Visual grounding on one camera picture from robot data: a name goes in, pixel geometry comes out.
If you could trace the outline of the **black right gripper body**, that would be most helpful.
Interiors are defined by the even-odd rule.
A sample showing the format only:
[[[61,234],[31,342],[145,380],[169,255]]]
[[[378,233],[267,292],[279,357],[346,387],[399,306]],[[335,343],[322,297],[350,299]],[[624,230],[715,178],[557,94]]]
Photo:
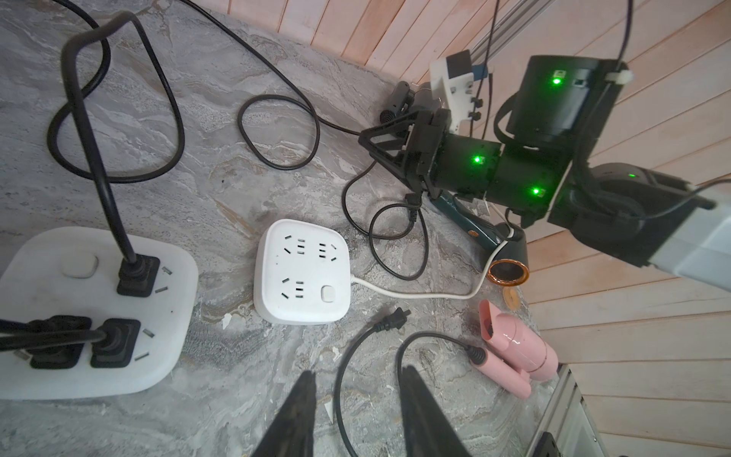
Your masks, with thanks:
[[[407,141],[428,190],[480,198],[512,211],[546,211],[568,168],[562,150],[481,140],[448,131],[449,110],[418,112]]]

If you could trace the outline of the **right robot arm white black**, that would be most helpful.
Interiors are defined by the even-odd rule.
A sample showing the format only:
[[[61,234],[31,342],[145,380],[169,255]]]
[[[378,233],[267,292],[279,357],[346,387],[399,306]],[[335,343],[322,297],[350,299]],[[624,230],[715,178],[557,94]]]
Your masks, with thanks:
[[[635,267],[730,287],[730,196],[589,156],[632,74],[622,58],[535,55],[496,114],[491,141],[450,129],[447,109],[419,110],[360,134],[370,156],[488,253],[481,278],[529,277],[525,229],[540,219]]]

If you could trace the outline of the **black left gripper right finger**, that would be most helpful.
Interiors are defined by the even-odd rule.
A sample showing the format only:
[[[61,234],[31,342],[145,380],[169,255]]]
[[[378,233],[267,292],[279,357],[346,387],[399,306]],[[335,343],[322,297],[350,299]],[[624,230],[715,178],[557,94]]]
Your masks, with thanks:
[[[402,369],[399,385],[407,456],[470,456],[414,367]]]

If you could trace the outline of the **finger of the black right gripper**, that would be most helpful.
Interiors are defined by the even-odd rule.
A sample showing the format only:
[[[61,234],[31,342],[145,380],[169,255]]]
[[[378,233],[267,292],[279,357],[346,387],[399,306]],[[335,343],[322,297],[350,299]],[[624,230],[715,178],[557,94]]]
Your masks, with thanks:
[[[371,158],[382,165],[409,190],[412,192],[423,192],[425,190],[423,179],[417,174],[420,159],[418,152],[403,152],[400,150],[395,155],[391,155],[386,150],[371,147],[367,147],[367,151]]]
[[[394,118],[388,123],[365,129],[359,134],[358,143],[372,154],[399,154],[409,152],[409,129],[420,112],[411,112]]]

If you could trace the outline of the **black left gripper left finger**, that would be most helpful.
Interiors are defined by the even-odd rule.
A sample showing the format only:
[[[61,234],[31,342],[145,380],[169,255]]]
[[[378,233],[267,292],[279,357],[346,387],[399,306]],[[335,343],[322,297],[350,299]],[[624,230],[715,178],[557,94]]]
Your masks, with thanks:
[[[316,374],[304,371],[252,456],[312,457],[316,405]]]

